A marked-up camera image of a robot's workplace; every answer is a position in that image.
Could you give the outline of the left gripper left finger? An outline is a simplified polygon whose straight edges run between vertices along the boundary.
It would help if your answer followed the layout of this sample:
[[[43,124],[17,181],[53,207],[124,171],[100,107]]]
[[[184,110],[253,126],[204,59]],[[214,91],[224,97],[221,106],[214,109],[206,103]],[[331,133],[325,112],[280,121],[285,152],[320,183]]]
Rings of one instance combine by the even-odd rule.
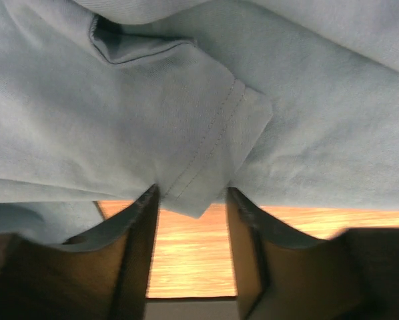
[[[143,319],[159,188],[62,244],[0,233],[0,319]]]

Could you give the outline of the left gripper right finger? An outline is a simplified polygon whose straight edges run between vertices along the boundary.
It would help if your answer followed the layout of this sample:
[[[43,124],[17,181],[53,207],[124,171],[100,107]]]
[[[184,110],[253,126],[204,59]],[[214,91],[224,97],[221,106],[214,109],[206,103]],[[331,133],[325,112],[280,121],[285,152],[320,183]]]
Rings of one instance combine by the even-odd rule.
[[[226,197],[242,319],[399,319],[399,227],[319,239]]]

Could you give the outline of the blue-grey t shirt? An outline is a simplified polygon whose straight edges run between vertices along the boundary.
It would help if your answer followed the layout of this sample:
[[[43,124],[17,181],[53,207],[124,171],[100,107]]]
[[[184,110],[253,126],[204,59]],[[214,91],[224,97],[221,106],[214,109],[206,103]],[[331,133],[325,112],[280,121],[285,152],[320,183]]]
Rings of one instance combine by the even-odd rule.
[[[399,1],[0,1],[0,233],[158,184],[199,217],[399,210]]]

